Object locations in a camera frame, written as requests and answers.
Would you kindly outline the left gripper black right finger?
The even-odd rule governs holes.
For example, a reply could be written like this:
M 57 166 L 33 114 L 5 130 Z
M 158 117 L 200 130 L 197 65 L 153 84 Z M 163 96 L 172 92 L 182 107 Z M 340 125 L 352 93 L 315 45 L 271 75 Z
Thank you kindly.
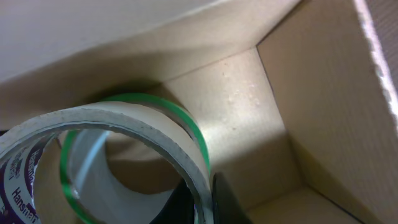
M 252 224 L 241 208 L 226 177 L 221 172 L 213 176 L 213 216 L 215 224 Z

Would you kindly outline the brown cardboard box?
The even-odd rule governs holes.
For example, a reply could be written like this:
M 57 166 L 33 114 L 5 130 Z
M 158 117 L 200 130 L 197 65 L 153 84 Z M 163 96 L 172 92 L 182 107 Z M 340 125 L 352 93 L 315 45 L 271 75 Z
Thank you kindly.
M 397 222 L 396 1 L 1 2 L 1 137 L 125 93 L 190 114 L 252 223 Z

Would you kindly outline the green tape roll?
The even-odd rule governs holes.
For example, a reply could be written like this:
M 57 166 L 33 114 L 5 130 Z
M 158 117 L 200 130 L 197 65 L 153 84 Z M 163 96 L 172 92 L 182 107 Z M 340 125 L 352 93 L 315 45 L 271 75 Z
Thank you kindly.
M 62 111 L 67 132 L 60 156 L 63 193 L 85 223 L 150 223 L 173 190 L 145 195 L 112 175 L 105 155 L 109 133 L 157 151 L 186 182 L 194 223 L 213 223 L 210 162 L 203 135 L 190 114 L 158 96 L 125 93 Z

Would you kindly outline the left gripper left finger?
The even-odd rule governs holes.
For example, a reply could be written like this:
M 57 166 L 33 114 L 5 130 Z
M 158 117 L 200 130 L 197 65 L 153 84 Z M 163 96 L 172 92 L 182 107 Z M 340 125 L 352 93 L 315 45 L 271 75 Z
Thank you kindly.
M 182 179 L 150 224 L 194 224 L 194 221 L 194 199 L 186 182 Z

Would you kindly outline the white tape roll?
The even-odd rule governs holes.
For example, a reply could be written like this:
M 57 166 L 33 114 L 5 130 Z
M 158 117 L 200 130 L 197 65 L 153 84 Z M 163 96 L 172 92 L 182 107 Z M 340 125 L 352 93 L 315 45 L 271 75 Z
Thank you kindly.
M 2 223 L 212 223 L 210 163 L 191 116 L 109 100 L 36 116 L 1 137 Z

